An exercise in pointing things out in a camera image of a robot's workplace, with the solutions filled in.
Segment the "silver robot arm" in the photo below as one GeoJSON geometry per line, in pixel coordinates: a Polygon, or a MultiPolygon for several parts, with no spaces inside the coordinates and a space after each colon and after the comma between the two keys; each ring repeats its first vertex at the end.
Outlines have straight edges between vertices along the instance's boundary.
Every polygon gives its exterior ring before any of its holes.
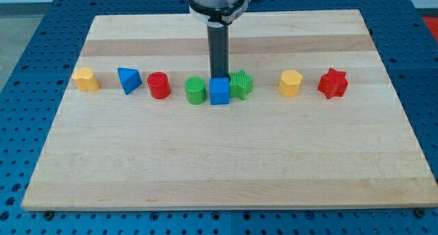
{"type": "Polygon", "coordinates": [[[252,0],[188,0],[190,14],[209,27],[230,25],[241,17],[252,0]]]}

